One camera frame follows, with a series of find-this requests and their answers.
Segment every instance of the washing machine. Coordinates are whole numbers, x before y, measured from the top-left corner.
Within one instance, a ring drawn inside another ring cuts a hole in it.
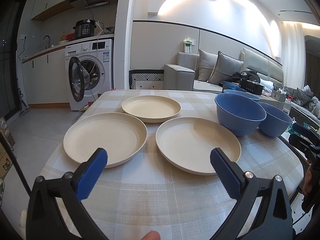
[[[113,88],[113,40],[95,40],[66,46],[67,93],[71,110],[94,102]]]

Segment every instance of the blue bowl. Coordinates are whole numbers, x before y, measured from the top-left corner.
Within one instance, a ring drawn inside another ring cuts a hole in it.
[[[292,119],[275,106],[259,103],[267,112],[267,118],[260,123],[259,129],[270,137],[278,137],[284,133],[292,123]]]
[[[258,98],[257,96],[255,96],[253,94],[250,94],[250,93],[242,92],[242,91],[236,91],[236,90],[232,90],[232,89],[225,89],[223,92],[227,93],[227,94],[241,95],[241,96],[244,96],[246,98],[250,98],[250,99],[252,99],[253,101],[256,101],[256,102],[260,101],[260,98]]]
[[[219,123],[236,136],[253,132],[267,117],[263,107],[247,97],[223,93],[217,95],[214,101]]]

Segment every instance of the metal bolt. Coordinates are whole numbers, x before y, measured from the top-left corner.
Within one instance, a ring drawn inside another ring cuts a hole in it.
[[[37,178],[36,178],[36,182],[38,182],[38,183],[39,183],[39,182],[43,181],[43,179],[44,179],[44,177],[39,176],[39,177],[37,177]]]
[[[65,173],[65,174],[63,175],[63,177],[64,177],[65,179],[71,179],[71,178],[73,177],[73,173],[69,171],[69,172]]]
[[[280,175],[276,175],[276,181],[282,181],[282,177]]]
[[[251,171],[247,171],[245,173],[245,176],[248,178],[248,179],[252,179],[253,178],[253,173]]]

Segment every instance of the plastic water bottle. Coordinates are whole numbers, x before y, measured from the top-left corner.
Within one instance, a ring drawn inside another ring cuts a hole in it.
[[[283,111],[289,115],[290,110],[291,110],[291,100],[292,96],[288,96],[288,98],[285,99],[284,106],[283,106]]]

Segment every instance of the black box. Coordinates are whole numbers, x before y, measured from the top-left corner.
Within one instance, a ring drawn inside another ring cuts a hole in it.
[[[255,84],[244,79],[240,79],[239,87],[245,89],[246,91],[252,94],[259,95],[259,96],[262,94],[262,90],[264,88],[260,84]]]

